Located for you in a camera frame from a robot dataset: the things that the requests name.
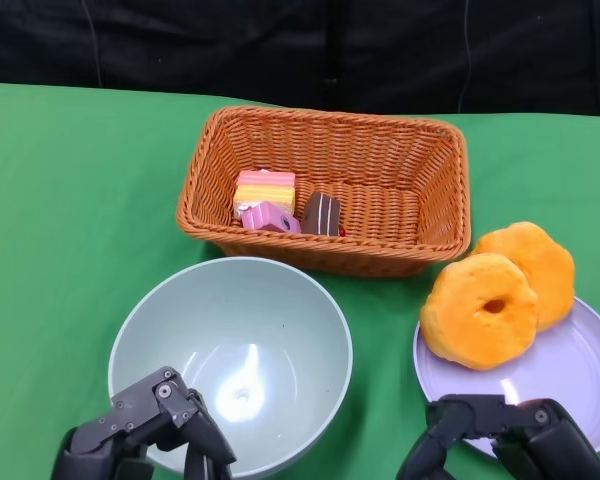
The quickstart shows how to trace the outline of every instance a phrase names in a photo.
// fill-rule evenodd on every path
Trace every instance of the basket rim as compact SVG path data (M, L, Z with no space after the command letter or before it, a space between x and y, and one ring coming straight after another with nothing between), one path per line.
M459 225L456 227L454 240L441 244L417 243L406 245L381 239L365 239L364 237L331 237L312 234L289 234L267 232L263 230L247 230L242 227L224 226L202 222L191 214L190 205L195 198L196 184L199 180L198 171L201 168L201 160L206 157L209 143L215 132L224 123L227 117L232 118L239 115L271 115L284 118L288 116L305 118L315 116L329 117L330 120L342 119L347 122L368 124L369 121L377 123L380 120L388 125L422 125L427 127L437 126L447 131L454 137L461 155L456 159L456 178L458 185L456 192L456 208L459 210ZM197 148L195 149L187 175L185 177L182 192L179 196L176 212L176 221L180 228L187 234L218 243L232 243L252 246L272 246L275 248L288 248L292 250L304 250L307 252L341 252L351 254L364 254L379 257L392 257L412 260L440 261L457 257L467 250L471 242L470 224L470 185L468 175L468 151L466 138L455 125L439 119L426 117L386 117L382 115L357 114L346 112L323 112L319 110L282 108L282 107L260 107L260 106L230 106L214 112L200 134Z

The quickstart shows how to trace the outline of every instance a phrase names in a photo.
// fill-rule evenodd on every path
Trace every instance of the toy food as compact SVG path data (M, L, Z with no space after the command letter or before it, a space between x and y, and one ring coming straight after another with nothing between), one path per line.
M243 170L238 175L237 185L272 185L294 187L296 174L292 172L269 172L268 170Z
M573 257L539 226L514 223L483 236L473 254L500 253L517 265L539 301L538 331L562 321L574 303Z
M302 233L340 235L340 200L324 193L311 194L304 207Z
M242 226L250 230L300 233L300 222L269 202L262 202L244 212Z
M238 175L236 193L233 197L233 213L236 218L261 202L270 202L293 215L296 189L295 173L269 172L267 170L244 170Z
M538 297L504 255L448 265L420 311L422 335L439 357L474 370L495 368L533 343Z
M240 218L248 208L262 202L271 202L289 215L293 215L295 197L296 192L293 187L240 185L233 197L234 214Z

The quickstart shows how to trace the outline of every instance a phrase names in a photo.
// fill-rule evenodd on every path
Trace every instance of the donut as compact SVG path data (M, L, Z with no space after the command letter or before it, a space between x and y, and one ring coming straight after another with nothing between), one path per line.
M514 223L488 233L476 244L474 254L500 253L522 270L538 295L538 331L558 324L575 299L575 264L571 254L542 228L531 222Z
M533 343L538 297L504 255L483 253L446 266L420 311L431 351L473 370L489 370Z

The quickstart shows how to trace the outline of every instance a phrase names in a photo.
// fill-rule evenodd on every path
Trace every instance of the robotic hand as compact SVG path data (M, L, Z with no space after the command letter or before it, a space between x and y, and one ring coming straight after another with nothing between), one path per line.
M70 430L51 480L150 480L147 448L188 444L185 480L230 480L236 458L202 396L164 367L120 392L102 417Z
M397 480L454 480L447 451L461 439L492 438L493 452L516 480L600 480L600 459L555 400L505 404L502 395L446 395L427 406L427 428Z

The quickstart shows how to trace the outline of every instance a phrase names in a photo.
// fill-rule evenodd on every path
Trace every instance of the black fabric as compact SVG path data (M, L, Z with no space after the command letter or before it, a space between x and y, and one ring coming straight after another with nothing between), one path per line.
M86 0L107 88L457 110L465 0L329 1ZM464 112L600 114L600 0L469 2ZM95 87L93 52L79 0L0 0L0 82Z

